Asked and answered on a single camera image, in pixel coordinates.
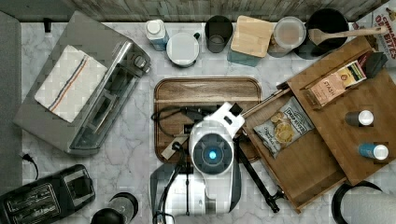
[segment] marble countertop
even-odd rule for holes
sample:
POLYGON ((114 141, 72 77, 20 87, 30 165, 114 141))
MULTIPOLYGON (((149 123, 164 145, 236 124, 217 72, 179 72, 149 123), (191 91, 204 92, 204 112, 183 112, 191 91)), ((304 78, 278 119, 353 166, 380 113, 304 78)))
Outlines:
MULTIPOLYGON (((229 47, 219 54, 211 53, 205 45, 203 23, 166 23, 169 35, 179 32, 201 33, 201 48, 197 63, 189 68, 178 68, 166 58, 164 51, 156 51, 146 38, 144 23, 105 23, 106 26, 126 35, 138 44, 151 58, 149 73, 142 77, 137 88, 110 130, 100 152, 89 158, 64 154, 46 142, 23 132, 22 151, 34 157, 39 176, 50 175, 80 163, 87 167, 96 190, 96 200, 60 220, 58 223, 90 223, 91 217, 113 195, 120 191, 131 192, 139 201, 139 212, 132 223, 150 223, 149 176, 162 163, 154 152, 154 129, 149 119, 153 112, 155 85, 169 77, 254 77, 262 86, 262 98, 276 90, 276 85, 295 76, 316 60, 303 60, 291 53, 277 59, 266 56, 256 67, 227 62, 229 47)), ((22 99, 35 82, 52 48, 62 34, 66 23, 53 23, 52 32, 44 33, 43 23, 21 24, 21 83, 22 99)), ((271 194, 276 192, 275 182, 259 161, 252 163, 271 194)), ((278 200, 280 212, 274 214, 265 203, 260 191, 248 175, 242 172, 242 196, 230 213, 204 217, 177 217, 177 223, 335 223, 332 219, 331 201, 338 186, 309 204, 300 215, 284 200, 278 200)), ((28 162, 22 165, 23 184, 35 178, 35 168, 28 162)), ((386 193, 396 192, 396 162, 384 167, 368 181, 377 184, 386 193)))

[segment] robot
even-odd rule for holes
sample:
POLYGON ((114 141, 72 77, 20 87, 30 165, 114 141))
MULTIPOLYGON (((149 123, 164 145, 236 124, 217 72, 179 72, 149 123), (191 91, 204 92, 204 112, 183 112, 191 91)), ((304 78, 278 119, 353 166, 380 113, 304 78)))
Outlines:
POLYGON ((231 212, 241 197, 241 173, 234 159, 233 137, 245 123, 237 105, 225 103, 191 130, 192 167, 180 153, 177 165, 163 164, 150 176, 149 199, 155 224, 173 224, 176 216, 231 212))

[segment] wooden spoon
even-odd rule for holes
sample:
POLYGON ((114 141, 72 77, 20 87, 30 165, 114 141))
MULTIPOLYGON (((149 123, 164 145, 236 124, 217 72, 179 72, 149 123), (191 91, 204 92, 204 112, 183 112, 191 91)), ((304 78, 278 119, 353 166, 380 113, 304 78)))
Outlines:
POLYGON ((319 29, 311 29, 308 31, 309 39, 311 39, 314 44, 319 45, 321 42, 332 39, 332 38, 339 38, 339 37, 347 37, 347 36, 357 36, 357 35, 380 35, 384 34, 388 31, 386 26, 378 26, 366 29, 359 29, 354 31, 345 31, 335 34, 327 34, 322 32, 319 29))

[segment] white towel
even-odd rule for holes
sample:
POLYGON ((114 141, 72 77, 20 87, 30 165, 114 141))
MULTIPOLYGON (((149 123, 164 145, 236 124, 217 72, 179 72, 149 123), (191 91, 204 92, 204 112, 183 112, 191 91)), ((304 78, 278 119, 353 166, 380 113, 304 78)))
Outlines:
POLYGON ((73 122, 106 70, 85 52, 66 46, 35 99, 52 113, 73 122))

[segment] black cup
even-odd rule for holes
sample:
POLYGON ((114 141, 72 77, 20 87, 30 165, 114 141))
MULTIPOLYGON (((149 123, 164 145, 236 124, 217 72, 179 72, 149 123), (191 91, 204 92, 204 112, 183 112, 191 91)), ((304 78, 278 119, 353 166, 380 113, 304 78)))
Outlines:
POLYGON ((333 34, 349 30, 347 19, 341 12, 332 8, 323 8, 316 11, 305 24, 306 36, 303 44, 294 49, 294 52, 303 59, 314 59, 333 49, 338 49, 347 41, 347 37, 328 39, 314 44, 309 39, 310 29, 319 29, 325 33, 333 34))
POLYGON ((206 22, 205 35, 207 48, 220 53, 233 35, 233 24, 223 16, 214 16, 206 22))

